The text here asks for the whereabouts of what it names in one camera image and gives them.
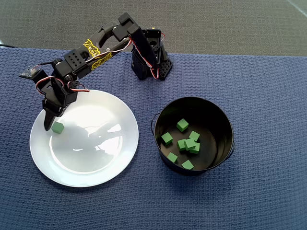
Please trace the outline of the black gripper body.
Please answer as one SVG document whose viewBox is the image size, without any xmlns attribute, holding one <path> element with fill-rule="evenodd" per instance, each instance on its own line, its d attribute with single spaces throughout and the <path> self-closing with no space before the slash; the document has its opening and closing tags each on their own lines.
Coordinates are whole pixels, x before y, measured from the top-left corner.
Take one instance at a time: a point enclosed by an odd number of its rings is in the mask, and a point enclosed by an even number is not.
<svg viewBox="0 0 307 230">
<path fill-rule="evenodd" d="M 77 92 L 63 86 L 60 80 L 49 78 L 39 84 L 44 94 L 43 109 L 48 116 L 62 116 L 67 107 L 77 100 Z"/>
</svg>

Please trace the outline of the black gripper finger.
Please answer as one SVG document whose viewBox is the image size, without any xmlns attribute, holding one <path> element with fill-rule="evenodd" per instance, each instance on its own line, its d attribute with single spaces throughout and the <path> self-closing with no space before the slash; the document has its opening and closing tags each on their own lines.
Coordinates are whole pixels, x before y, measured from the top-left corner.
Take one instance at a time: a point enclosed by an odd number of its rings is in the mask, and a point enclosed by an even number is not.
<svg viewBox="0 0 307 230">
<path fill-rule="evenodd" d="M 51 129 L 51 126 L 56 117 L 57 113 L 54 113 L 49 109 L 45 109 L 44 128 L 46 131 L 49 131 Z"/>
</svg>

